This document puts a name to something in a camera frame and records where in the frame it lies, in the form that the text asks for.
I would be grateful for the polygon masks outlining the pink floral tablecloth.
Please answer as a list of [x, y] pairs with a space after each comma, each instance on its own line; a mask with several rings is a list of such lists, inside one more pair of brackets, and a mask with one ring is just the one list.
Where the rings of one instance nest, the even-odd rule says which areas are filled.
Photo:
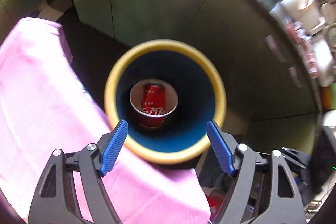
[[[110, 132], [71, 68], [61, 24], [23, 18], [1, 45], [1, 191], [27, 219], [55, 149], [80, 151]], [[123, 223], [206, 223], [210, 208], [194, 169], [154, 168], [122, 148], [103, 178]]]

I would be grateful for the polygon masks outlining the white jug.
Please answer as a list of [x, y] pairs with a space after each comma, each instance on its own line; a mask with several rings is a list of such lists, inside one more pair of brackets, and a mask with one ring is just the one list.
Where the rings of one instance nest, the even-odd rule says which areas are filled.
[[326, 20], [315, 0], [283, 0], [281, 4], [294, 21], [302, 24], [309, 35], [314, 35], [324, 28]]

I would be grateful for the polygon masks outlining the blue bin with yellow rim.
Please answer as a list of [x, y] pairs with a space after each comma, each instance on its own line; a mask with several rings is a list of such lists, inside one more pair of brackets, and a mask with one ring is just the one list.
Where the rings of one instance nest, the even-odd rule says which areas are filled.
[[219, 72], [199, 50], [175, 40], [141, 43], [121, 56], [108, 76], [109, 124], [128, 123], [126, 146], [146, 161], [187, 162], [210, 141], [206, 124], [222, 125], [226, 93]]

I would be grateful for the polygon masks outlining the green lower cabinets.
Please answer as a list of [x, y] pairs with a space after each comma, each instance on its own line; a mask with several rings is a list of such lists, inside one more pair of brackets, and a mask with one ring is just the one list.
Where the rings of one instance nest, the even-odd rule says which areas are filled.
[[224, 129], [252, 148], [311, 153], [321, 104], [286, 17], [259, 0], [1, 0], [1, 37], [43, 4], [69, 5], [60, 18], [73, 68], [103, 103], [108, 73], [127, 48], [154, 39], [187, 43], [218, 70], [227, 96]]

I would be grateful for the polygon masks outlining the red cola paper cup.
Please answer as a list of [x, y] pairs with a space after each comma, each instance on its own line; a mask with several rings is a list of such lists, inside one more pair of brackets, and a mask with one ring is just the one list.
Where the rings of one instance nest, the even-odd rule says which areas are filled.
[[148, 130], [163, 127], [178, 106], [175, 88], [159, 79], [136, 83], [130, 90], [129, 100], [137, 123]]

